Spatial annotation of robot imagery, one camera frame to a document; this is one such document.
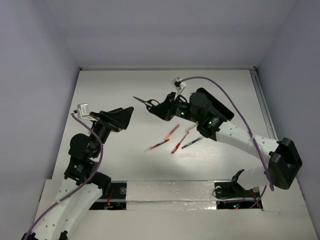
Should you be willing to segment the black handled scissors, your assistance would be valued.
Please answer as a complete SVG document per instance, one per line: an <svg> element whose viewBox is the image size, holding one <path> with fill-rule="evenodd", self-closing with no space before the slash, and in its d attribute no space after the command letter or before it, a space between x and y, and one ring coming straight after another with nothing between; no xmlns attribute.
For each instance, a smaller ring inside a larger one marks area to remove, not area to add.
<svg viewBox="0 0 320 240"><path fill-rule="evenodd" d="M155 106L157 106L159 104L159 102L157 100L155 100L155 99L143 100L143 99L138 98L136 96L134 96L133 98L136 99L137 101L145 104L145 106L147 108L155 107Z"/></svg>

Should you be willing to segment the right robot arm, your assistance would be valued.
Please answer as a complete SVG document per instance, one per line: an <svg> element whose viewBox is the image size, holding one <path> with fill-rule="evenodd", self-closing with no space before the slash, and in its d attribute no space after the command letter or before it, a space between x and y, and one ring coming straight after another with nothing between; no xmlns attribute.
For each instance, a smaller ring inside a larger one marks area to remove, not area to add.
<svg viewBox="0 0 320 240"><path fill-rule="evenodd" d="M234 113L204 88L193 92L189 99L175 92L169 93L161 103L151 99L147 110L164 121L179 117L196 123L201 136L264 160L261 167L241 169L234 175L230 190L235 196L266 185L288 190L303 165L291 139L270 139L234 125L231 123Z"/></svg>

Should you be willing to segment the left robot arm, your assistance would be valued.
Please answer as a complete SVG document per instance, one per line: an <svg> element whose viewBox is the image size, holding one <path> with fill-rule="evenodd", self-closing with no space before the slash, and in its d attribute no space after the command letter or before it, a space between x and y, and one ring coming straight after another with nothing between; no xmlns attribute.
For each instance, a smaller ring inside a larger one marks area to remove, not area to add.
<svg viewBox="0 0 320 240"><path fill-rule="evenodd" d="M23 235L24 240L68 240L99 198L112 194L112 179L98 171L104 156L104 144L110 133L129 126L134 107L92 112L79 104L72 118L89 133L74 135L69 143L69 164L60 188L49 206Z"/></svg>

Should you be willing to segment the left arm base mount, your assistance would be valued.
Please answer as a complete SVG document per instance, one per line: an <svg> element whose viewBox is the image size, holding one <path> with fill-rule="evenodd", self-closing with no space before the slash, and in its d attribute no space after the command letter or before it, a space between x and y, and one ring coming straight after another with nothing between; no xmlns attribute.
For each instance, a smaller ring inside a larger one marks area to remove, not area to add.
<svg viewBox="0 0 320 240"><path fill-rule="evenodd" d="M90 210L126 210L127 182L113 181L109 193L96 200Z"/></svg>

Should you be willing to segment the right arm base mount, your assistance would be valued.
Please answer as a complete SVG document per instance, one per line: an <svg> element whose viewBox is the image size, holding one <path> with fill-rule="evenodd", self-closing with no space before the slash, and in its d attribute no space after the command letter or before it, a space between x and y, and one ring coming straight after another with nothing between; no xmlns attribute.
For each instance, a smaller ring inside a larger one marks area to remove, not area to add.
<svg viewBox="0 0 320 240"><path fill-rule="evenodd" d="M244 169L239 170L230 181L220 181L214 184L212 195L218 200L253 200L261 196L260 191L254 193L254 189L245 190L238 183Z"/></svg>

